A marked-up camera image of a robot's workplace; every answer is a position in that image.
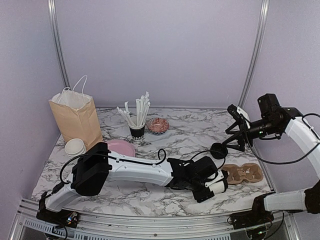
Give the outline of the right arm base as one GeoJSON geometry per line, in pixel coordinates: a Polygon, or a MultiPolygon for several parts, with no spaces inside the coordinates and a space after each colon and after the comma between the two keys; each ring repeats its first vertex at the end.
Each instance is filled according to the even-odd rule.
{"type": "Polygon", "coordinates": [[[274,220],[273,213],[265,209],[264,199],[270,193],[254,198],[251,210],[231,214],[227,223],[235,230],[265,224],[274,220]]]}

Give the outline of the white paper coffee cup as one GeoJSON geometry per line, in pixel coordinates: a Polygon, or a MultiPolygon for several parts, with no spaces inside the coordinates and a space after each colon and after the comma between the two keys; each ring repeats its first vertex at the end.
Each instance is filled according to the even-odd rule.
{"type": "Polygon", "coordinates": [[[224,193],[228,188],[228,184],[221,180],[211,184],[208,188],[214,195],[217,195],[224,193]]]}

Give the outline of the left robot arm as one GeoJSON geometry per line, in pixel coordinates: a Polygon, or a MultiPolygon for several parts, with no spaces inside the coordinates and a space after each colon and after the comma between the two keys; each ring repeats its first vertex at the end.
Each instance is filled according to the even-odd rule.
{"type": "Polygon", "coordinates": [[[201,203],[225,192],[224,174],[210,157],[197,162],[164,157],[155,162],[110,151],[108,145],[97,143],[85,154],[75,157],[77,163],[66,179],[61,179],[51,193],[43,193],[39,212],[58,223],[63,207],[75,199],[98,195],[105,181],[151,183],[174,190],[190,190],[201,203]]]}

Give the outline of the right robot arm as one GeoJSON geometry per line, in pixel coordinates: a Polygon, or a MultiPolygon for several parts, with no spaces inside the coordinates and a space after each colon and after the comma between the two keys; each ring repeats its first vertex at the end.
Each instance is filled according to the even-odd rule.
{"type": "MultiPolygon", "coordinates": [[[[228,113],[235,122],[225,131],[230,137],[222,143],[222,150],[227,149],[243,152],[245,144],[253,146],[254,139],[271,140],[280,139],[286,134],[303,152],[303,156],[285,165],[295,164],[308,159],[316,174],[320,173],[320,135],[295,107],[282,107],[274,93],[266,93],[257,100],[261,119],[250,121],[247,113],[233,104],[227,108],[228,113]]],[[[247,219],[252,224],[258,224],[268,212],[287,211],[319,214],[320,212],[320,184],[313,187],[287,191],[282,193],[268,193],[256,197],[247,219]]]]}

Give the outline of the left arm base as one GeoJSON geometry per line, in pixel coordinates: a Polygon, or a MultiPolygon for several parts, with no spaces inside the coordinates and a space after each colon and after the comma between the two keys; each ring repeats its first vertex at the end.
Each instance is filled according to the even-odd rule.
{"type": "Polygon", "coordinates": [[[38,211],[36,218],[48,223],[57,224],[62,227],[76,228],[79,222],[80,214],[76,211],[64,210],[62,209],[59,212],[53,212],[46,208],[45,200],[50,197],[51,194],[48,194],[45,191],[41,195],[41,199],[38,205],[38,211]]]}

